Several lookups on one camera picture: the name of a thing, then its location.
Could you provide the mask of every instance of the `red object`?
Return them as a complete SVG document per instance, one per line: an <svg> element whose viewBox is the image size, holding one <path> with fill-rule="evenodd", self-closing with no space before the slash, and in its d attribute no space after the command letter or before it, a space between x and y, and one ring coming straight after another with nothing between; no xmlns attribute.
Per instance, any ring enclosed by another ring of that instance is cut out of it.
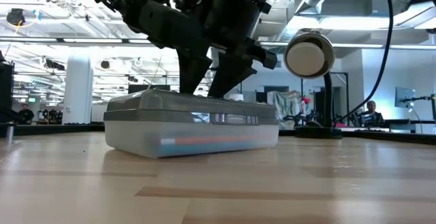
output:
<svg viewBox="0 0 436 224"><path fill-rule="evenodd" d="M311 100L309 98L303 97L302 100L305 102L305 104L311 103Z"/></svg>
<svg viewBox="0 0 436 224"><path fill-rule="evenodd" d="M345 127L347 127L347 125L344 124L344 123L337 123L336 127L338 127L338 128L345 128Z"/></svg>

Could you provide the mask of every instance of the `ceiling light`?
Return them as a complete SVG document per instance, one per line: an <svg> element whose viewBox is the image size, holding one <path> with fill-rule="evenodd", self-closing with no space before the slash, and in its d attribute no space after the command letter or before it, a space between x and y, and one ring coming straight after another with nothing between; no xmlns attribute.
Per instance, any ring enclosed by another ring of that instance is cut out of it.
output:
<svg viewBox="0 0 436 224"><path fill-rule="evenodd" d="M121 93L102 93L101 95L105 96L105 97L118 97L118 96L121 96L124 94L121 94Z"/></svg>
<svg viewBox="0 0 436 224"><path fill-rule="evenodd" d="M57 42L57 39L48 37L0 37L0 42Z"/></svg>
<svg viewBox="0 0 436 224"><path fill-rule="evenodd" d="M147 39L129 39L131 44L150 44L150 41Z"/></svg>
<svg viewBox="0 0 436 224"><path fill-rule="evenodd" d="M28 98L28 95L13 95L13 98Z"/></svg>
<svg viewBox="0 0 436 224"><path fill-rule="evenodd" d="M334 30L377 30L388 26L385 17L326 17L321 20L320 28Z"/></svg>
<svg viewBox="0 0 436 224"><path fill-rule="evenodd" d="M41 94L48 93L48 91L42 91L42 90L32 90L32 92L41 93Z"/></svg>
<svg viewBox="0 0 436 224"><path fill-rule="evenodd" d="M45 98L46 97L46 94L44 94L44 93L40 93L40 94L31 94L32 96L39 96L39 97L41 97L41 98Z"/></svg>
<svg viewBox="0 0 436 224"><path fill-rule="evenodd" d="M391 45L391 49L397 50L436 50L436 45L413 45L413 44L403 44L403 45Z"/></svg>
<svg viewBox="0 0 436 224"><path fill-rule="evenodd" d="M84 39L63 39L63 41L67 43L101 43L101 44L107 44L107 43L122 43L123 40L121 39L92 39L92 38L84 38Z"/></svg>
<svg viewBox="0 0 436 224"><path fill-rule="evenodd" d="M49 73L33 73L33 72L17 72L18 75L27 75L27 76L51 76L52 74Z"/></svg>
<svg viewBox="0 0 436 224"><path fill-rule="evenodd" d="M117 93L118 91L117 90L108 90L108 89L94 89L94 91L93 91L94 93L105 93L105 94L108 94L108 93Z"/></svg>
<svg viewBox="0 0 436 224"><path fill-rule="evenodd" d="M50 102L47 104L47 106L57 106L58 103L59 102Z"/></svg>
<svg viewBox="0 0 436 224"><path fill-rule="evenodd" d="M382 48L382 44L333 44L335 48Z"/></svg>
<svg viewBox="0 0 436 224"><path fill-rule="evenodd" d="M59 103L59 102L61 102L61 101L59 101L59 100L47 100L47 99L45 99L45 100L42 100L43 102L48 102L48 103Z"/></svg>
<svg viewBox="0 0 436 224"><path fill-rule="evenodd" d="M125 77L125 74L94 74L99 77Z"/></svg>
<svg viewBox="0 0 436 224"><path fill-rule="evenodd" d="M288 42L259 42L259 44L261 46L275 47L275 46L287 46L289 43Z"/></svg>
<svg viewBox="0 0 436 224"><path fill-rule="evenodd" d="M17 82L32 82L32 77L27 75L14 75L14 81Z"/></svg>
<svg viewBox="0 0 436 224"><path fill-rule="evenodd" d="M63 95L63 92L52 91L52 90L49 90L48 92L55 94L55 95Z"/></svg>
<svg viewBox="0 0 436 224"><path fill-rule="evenodd" d="M288 29L317 29L320 28L320 23L314 17L294 16L286 27Z"/></svg>
<svg viewBox="0 0 436 224"><path fill-rule="evenodd" d="M48 95L48 96L51 99L63 99L63 96L59 96L59 95Z"/></svg>

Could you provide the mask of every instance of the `round lamp head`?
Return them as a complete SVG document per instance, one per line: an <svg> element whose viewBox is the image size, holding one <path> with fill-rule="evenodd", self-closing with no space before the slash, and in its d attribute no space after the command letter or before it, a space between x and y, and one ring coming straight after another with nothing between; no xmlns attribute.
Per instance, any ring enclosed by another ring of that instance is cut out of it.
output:
<svg viewBox="0 0 436 224"><path fill-rule="evenodd" d="M295 37L285 51L287 69L300 78L319 78L333 67L336 56L332 43L320 33Z"/></svg>

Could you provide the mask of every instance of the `orange stripe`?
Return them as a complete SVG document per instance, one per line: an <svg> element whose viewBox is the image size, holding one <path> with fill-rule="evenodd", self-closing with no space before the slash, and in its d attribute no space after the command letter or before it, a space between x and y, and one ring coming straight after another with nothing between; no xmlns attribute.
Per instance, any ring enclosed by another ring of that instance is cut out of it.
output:
<svg viewBox="0 0 436 224"><path fill-rule="evenodd" d="M249 140L273 140L277 135L215 135L205 137L176 138L176 144L205 144L242 142Z"/></svg>

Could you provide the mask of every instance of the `person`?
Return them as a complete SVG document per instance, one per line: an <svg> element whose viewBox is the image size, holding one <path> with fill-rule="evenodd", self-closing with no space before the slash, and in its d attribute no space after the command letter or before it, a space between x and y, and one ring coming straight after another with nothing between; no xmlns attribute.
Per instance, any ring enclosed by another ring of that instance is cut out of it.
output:
<svg viewBox="0 0 436 224"><path fill-rule="evenodd" d="M32 110L29 109L29 105L22 105L22 110L18 113L20 116L24 118L24 120L20 123L22 125L31 125L33 117L35 116Z"/></svg>
<svg viewBox="0 0 436 224"><path fill-rule="evenodd" d="M382 114L375 111L376 107L377 104L375 103L375 101L368 101L367 103L368 111L360 114L360 117L362 118L362 122L365 127L382 125L384 123Z"/></svg>

